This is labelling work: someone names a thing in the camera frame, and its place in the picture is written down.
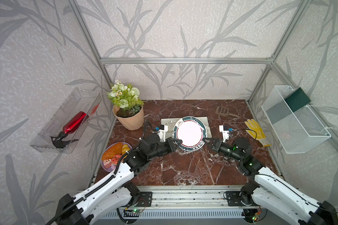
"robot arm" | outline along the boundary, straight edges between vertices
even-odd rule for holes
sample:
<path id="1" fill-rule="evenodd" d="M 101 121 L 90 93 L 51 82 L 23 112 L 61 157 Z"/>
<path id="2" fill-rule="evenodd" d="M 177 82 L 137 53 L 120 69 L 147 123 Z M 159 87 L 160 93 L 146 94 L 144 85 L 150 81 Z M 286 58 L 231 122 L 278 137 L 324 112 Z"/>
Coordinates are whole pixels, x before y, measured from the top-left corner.
<path id="1" fill-rule="evenodd" d="M 220 127 L 223 136 L 226 130 Z M 203 141 L 212 150 L 238 161 L 238 169 L 242 174 L 251 177 L 252 183 L 241 189 L 243 204 L 262 205 L 292 225 L 338 225 L 338 216 L 332 205 L 326 201 L 319 203 L 303 194 L 265 167 L 252 156 L 252 145 L 246 138 L 238 137 L 231 145 L 216 138 L 203 138 Z M 264 191 L 260 185 L 275 196 Z"/>
<path id="2" fill-rule="evenodd" d="M 144 171 L 151 160 L 176 151 L 181 143 L 178 139 L 169 137 L 163 140 L 158 134 L 150 134 L 122 155 L 117 168 L 99 182 L 74 197 L 63 196 L 56 216 L 47 225 L 54 221 L 58 225 L 93 224 L 112 209 L 135 205 L 140 192 L 128 181 Z"/>

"soil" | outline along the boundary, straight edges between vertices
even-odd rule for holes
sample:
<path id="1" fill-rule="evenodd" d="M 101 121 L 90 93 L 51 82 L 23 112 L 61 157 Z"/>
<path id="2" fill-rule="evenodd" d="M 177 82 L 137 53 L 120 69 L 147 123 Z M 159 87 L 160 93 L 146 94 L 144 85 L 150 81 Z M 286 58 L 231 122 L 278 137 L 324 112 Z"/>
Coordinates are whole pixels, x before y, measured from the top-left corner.
<path id="1" fill-rule="evenodd" d="M 122 118 L 128 118 L 128 117 L 132 117 L 135 116 L 136 113 L 129 113 L 129 111 L 126 111 L 124 114 L 124 111 L 122 108 L 120 108 L 117 112 L 116 112 L 116 116 L 118 117 L 122 117 Z"/>

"wallpaper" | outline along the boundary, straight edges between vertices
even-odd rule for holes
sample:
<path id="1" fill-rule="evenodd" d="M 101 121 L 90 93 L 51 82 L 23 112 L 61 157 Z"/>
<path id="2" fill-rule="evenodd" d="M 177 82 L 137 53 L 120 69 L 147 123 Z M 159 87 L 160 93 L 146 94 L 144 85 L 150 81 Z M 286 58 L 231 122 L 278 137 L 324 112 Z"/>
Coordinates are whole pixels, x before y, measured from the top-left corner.
<path id="1" fill-rule="evenodd" d="M 111 80 L 132 83 L 142 99 L 248 99 L 262 64 L 123 64 L 107 67 Z M 197 76 L 197 70 L 204 71 Z"/>
<path id="2" fill-rule="evenodd" d="M 277 63 L 338 132 L 338 1 L 311 4 Z"/>
<path id="3" fill-rule="evenodd" d="M 338 1 L 312 2 L 276 61 L 311 104 L 338 131 Z M 260 108 L 274 85 L 284 83 L 271 72 L 251 106 L 272 141 L 272 149 L 287 180 L 338 210 L 338 152 L 329 141 L 304 154 L 285 154 Z"/>
<path id="4" fill-rule="evenodd" d="M 270 57 L 299 0 L 77 1 L 100 57 Z M 149 99 L 247 99 L 264 65 L 106 65 Z"/>
<path id="5" fill-rule="evenodd" d="M 72 154 L 29 146 L 74 88 L 102 102 Z M 109 89 L 66 1 L 0 0 L 0 224 L 42 225 L 85 189 L 111 127 Z"/>

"green-rimmed plate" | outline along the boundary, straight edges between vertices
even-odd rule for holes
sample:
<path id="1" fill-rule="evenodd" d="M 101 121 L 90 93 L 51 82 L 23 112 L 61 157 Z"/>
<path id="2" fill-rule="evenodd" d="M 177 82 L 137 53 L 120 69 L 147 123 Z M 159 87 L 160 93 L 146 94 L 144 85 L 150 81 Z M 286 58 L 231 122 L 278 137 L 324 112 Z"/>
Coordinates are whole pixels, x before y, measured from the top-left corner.
<path id="1" fill-rule="evenodd" d="M 207 130 L 200 119 L 194 116 L 186 116 L 175 124 L 173 137 L 183 141 L 180 148 L 184 151 L 196 151 L 203 147 L 202 139 L 207 137 Z"/>

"plate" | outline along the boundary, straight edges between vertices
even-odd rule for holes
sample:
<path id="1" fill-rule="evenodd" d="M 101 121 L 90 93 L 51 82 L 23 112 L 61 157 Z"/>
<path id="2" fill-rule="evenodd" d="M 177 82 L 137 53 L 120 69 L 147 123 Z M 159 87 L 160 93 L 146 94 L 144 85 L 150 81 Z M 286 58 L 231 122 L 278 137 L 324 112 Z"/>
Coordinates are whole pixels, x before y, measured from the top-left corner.
<path id="1" fill-rule="evenodd" d="M 126 143 L 126 142 L 117 142 L 117 143 L 123 143 L 123 145 L 127 144 L 128 147 L 131 149 L 131 145 L 128 144 L 128 143 Z M 106 151 L 108 151 L 109 148 L 111 148 L 112 146 L 114 146 L 114 145 L 117 144 L 117 143 L 114 143 L 114 144 L 112 144 L 111 146 L 107 147 L 107 149 L 103 152 L 103 154 L 104 154 Z M 111 168 L 111 162 L 108 164 L 108 167 L 105 168 L 105 166 L 104 166 L 104 161 L 101 160 L 101 159 L 100 159 L 100 161 L 101 161 L 102 168 L 103 168 L 106 172 L 111 172 L 111 171 L 114 170 L 114 169 Z"/>
<path id="2" fill-rule="evenodd" d="M 179 147 L 184 151 L 196 151 L 205 144 L 202 139 L 207 137 L 207 130 L 200 119 L 186 116 L 175 124 L 173 137 L 183 141 Z"/>

